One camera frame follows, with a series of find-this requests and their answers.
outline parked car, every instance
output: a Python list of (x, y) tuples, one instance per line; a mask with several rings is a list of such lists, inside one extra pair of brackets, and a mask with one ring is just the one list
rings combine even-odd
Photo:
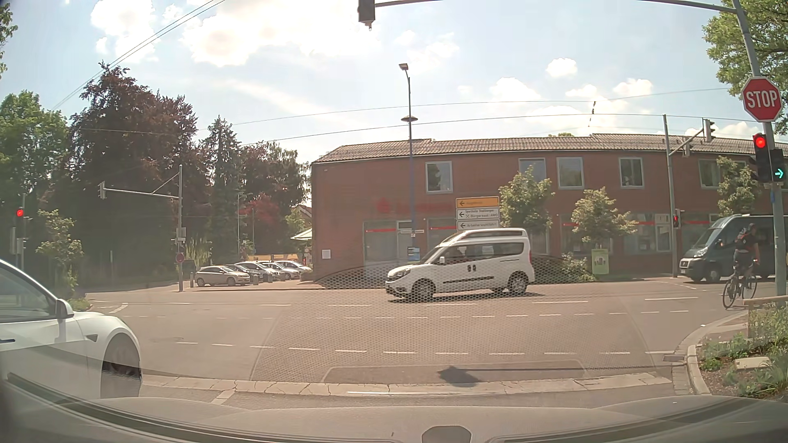
[(294, 262), (292, 260), (277, 260), (274, 263), (276, 263), (277, 265), (284, 266), (284, 267), (286, 267), (288, 269), (298, 270), (298, 271), (301, 271), (301, 272), (311, 272), (312, 271), (312, 268), (310, 268), (309, 266), (304, 266), (301, 263)]
[(248, 285), (251, 283), (249, 274), (228, 268), (227, 266), (207, 266), (195, 273), (198, 286), (205, 285)]
[(287, 280), (288, 275), (283, 272), (279, 272), (273, 267), (263, 266), (258, 262), (240, 262), (237, 263), (239, 266), (244, 266), (251, 269), (261, 270), (263, 272), (268, 272), (273, 274), (273, 279), (276, 281), (284, 281)]

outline silver car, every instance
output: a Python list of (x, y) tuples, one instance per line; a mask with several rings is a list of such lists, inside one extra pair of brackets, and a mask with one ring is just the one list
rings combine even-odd
[(205, 285), (248, 285), (251, 282), (249, 274), (232, 270), (227, 266), (207, 266), (195, 273), (198, 286)]

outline white car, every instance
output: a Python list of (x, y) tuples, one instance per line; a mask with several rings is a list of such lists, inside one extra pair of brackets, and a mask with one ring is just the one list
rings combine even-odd
[(138, 396), (139, 342), (117, 317), (74, 312), (0, 260), (0, 379), (36, 393), (95, 400)]
[(451, 235), (418, 264), (390, 270), (385, 285), (388, 294), (424, 300), (439, 292), (479, 289), (522, 295), (533, 280), (524, 229), (475, 229)]

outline car window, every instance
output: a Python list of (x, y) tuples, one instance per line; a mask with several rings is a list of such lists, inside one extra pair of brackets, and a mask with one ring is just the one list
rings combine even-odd
[(0, 268), (0, 322), (54, 317), (54, 300), (10, 270)]

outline white van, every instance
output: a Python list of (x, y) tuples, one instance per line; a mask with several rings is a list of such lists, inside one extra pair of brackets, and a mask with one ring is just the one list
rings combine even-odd
[(475, 229), (451, 235), (418, 264), (390, 270), (386, 293), (420, 300), (438, 292), (478, 289), (522, 295), (532, 281), (531, 246), (524, 229)]

